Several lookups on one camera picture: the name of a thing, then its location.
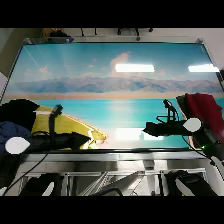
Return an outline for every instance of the dark red fabric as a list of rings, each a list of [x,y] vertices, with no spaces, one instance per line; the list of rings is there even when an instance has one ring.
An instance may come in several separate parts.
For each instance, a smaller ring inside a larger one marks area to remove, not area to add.
[[[210,129],[224,144],[224,120],[222,119],[222,107],[220,107],[212,95],[185,94],[186,102],[191,117],[198,117],[206,121]]]

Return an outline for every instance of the sky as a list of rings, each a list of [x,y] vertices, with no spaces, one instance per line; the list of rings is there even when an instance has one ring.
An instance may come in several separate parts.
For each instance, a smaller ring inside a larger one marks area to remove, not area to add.
[[[117,73],[115,65],[151,64],[153,73]],[[72,43],[23,46],[11,82],[63,77],[125,77],[156,80],[211,80],[215,73],[191,73],[188,66],[211,64],[201,44]]]

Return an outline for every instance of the sand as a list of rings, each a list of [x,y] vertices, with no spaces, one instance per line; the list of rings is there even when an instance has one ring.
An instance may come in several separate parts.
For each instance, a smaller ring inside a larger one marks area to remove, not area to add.
[[[176,98],[185,92],[107,92],[107,93],[5,93],[3,100],[97,100],[97,99],[164,99]],[[215,98],[224,98],[224,93],[207,93]]]

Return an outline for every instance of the mountain range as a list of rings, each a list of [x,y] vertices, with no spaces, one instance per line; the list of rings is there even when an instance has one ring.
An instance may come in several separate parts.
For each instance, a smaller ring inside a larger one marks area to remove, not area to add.
[[[132,77],[69,77],[50,79],[37,82],[9,83],[7,91],[23,91],[33,93],[46,92],[95,92],[104,93],[111,91],[153,91],[153,92],[222,92],[219,83],[208,80],[197,81],[175,81],[175,80],[154,80],[147,78]]]

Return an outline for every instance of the yellow boat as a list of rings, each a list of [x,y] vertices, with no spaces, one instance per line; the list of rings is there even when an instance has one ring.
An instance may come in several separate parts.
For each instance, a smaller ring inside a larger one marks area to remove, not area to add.
[[[36,110],[37,115],[32,128],[32,133],[36,131],[49,132],[48,120],[51,111],[51,108],[43,106],[40,106]],[[90,137],[90,140],[82,145],[81,149],[97,149],[98,145],[102,144],[107,139],[106,133],[79,119],[64,114],[56,117],[55,132],[57,134],[77,132],[79,134]]]

